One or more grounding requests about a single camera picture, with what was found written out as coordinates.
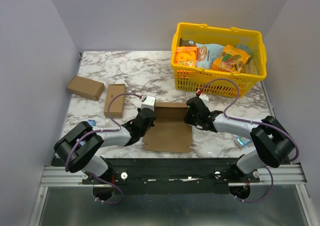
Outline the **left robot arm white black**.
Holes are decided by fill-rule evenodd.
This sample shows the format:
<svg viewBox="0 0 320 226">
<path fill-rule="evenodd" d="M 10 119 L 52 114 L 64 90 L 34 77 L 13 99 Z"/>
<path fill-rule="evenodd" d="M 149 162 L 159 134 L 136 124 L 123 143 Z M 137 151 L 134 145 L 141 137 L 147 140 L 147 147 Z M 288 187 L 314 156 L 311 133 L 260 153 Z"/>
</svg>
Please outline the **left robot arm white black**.
<svg viewBox="0 0 320 226">
<path fill-rule="evenodd" d="M 55 145 L 54 151 L 67 172 L 85 171 L 101 184 L 110 180 L 106 160 L 95 153 L 101 147 L 130 146 L 138 142 L 154 126 L 156 114 L 149 108 L 138 110 L 136 117 L 116 129 L 94 129 L 88 122 L 78 123 Z"/>
</svg>

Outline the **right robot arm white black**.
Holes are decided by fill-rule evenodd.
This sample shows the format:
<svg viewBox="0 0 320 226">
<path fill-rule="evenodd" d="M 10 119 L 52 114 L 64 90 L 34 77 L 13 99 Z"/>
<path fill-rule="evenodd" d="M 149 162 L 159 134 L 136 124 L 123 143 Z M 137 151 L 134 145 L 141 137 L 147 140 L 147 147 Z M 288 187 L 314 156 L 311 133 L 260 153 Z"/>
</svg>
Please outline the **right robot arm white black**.
<svg viewBox="0 0 320 226">
<path fill-rule="evenodd" d="M 186 102 L 188 111 L 184 122 L 199 130 L 215 133 L 230 133 L 251 140 L 255 150 L 240 156 L 227 170 L 227 178 L 241 182 L 256 169 L 279 167 L 297 148 L 293 138 L 273 116 L 253 121 L 228 116 L 222 111 L 210 111 L 196 96 Z"/>
</svg>

